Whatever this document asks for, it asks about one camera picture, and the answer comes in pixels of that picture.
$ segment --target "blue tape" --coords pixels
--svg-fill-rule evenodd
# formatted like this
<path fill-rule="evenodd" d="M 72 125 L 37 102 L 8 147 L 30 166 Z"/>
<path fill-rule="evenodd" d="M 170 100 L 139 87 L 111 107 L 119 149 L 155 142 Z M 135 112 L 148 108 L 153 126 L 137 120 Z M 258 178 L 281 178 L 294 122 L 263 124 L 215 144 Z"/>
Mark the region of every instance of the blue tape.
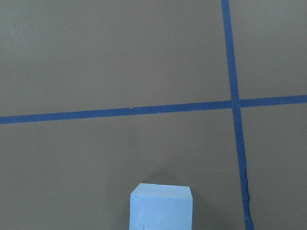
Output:
<path fill-rule="evenodd" d="M 241 107 L 255 107 L 255 106 L 268 106 L 268 105 L 280 105 L 280 104 L 301 104 L 301 103 L 307 103 L 307 95 L 244 99 L 240 101 Z"/>
<path fill-rule="evenodd" d="M 228 75 L 229 75 L 232 112 L 233 112 L 235 135 L 236 135 L 236 151 L 237 151 L 238 164 L 239 164 L 245 228 L 246 230 L 254 230 L 254 224 L 249 212 L 247 162 L 245 157 L 245 146 L 244 146 L 244 136 L 242 128 L 238 82 L 236 77 L 236 59 L 235 59 L 234 41 L 233 41 L 232 28 L 231 28 L 229 1 L 228 0 L 221 0 L 221 1 L 222 1 Z"/>
<path fill-rule="evenodd" d="M 104 110 L 53 113 L 53 114 L 4 116 L 4 117 L 0 117 L 0 124 L 69 120 L 69 119 L 109 117 L 109 116 L 174 113 L 174 112 L 201 111 L 201 110 L 212 110 L 212 109 L 229 109 L 229 108 L 231 108 L 231 101 L 171 104 L 171 105 L 135 107 L 133 109 L 120 108 L 120 109 L 104 109 Z"/>

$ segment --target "vertical blue line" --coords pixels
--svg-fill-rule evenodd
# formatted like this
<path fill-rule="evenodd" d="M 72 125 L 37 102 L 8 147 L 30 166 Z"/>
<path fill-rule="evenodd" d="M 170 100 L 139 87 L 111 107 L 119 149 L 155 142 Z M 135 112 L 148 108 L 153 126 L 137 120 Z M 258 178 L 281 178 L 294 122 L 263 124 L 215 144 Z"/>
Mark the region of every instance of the vertical blue line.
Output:
<path fill-rule="evenodd" d="M 228 75 L 230 83 L 232 113 L 233 113 L 235 135 L 236 135 L 236 151 L 237 151 L 238 164 L 239 164 L 245 228 L 246 230 L 254 230 L 254 224 L 249 212 L 247 162 L 245 157 L 245 146 L 244 146 L 238 81 L 236 77 L 236 59 L 235 59 L 234 41 L 233 41 L 232 28 L 231 28 L 229 1 L 228 0 L 221 0 L 221 1 L 222 1 Z"/>

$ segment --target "gray surface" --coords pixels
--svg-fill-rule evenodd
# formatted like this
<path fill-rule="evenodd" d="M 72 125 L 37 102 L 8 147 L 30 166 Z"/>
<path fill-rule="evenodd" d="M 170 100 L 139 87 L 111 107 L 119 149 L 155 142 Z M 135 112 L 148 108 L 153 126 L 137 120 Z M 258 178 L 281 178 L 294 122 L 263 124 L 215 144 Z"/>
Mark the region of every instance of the gray surface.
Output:
<path fill-rule="evenodd" d="M 140 183 L 189 185 L 193 229 L 243 230 L 231 110 L 0 126 L 0 229 L 127 230 Z"/>
<path fill-rule="evenodd" d="M 229 100 L 220 1 L 5 0 L 0 116 Z"/>
<path fill-rule="evenodd" d="M 307 229 L 307 105 L 242 109 L 255 230 Z"/>
<path fill-rule="evenodd" d="M 241 99 L 307 94 L 307 1 L 231 0 Z"/>

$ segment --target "light blue cube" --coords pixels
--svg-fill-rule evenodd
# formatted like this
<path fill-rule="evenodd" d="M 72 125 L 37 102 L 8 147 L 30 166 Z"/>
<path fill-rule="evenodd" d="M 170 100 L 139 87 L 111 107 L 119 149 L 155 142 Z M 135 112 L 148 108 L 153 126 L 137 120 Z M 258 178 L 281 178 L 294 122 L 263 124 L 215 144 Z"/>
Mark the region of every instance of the light blue cube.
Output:
<path fill-rule="evenodd" d="M 192 210 L 187 186 L 139 184 L 130 196 L 130 230 L 191 230 Z"/>

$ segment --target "cube front face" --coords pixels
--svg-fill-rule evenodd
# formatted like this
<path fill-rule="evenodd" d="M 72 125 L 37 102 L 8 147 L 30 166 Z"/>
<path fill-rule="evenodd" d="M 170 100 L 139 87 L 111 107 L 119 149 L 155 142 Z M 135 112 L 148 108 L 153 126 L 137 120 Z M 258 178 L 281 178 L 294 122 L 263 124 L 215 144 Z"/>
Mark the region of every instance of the cube front face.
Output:
<path fill-rule="evenodd" d="M 192 196 L 181 198 L 132 192 L 130 230 L 191 230 L 192 209 Z"/>

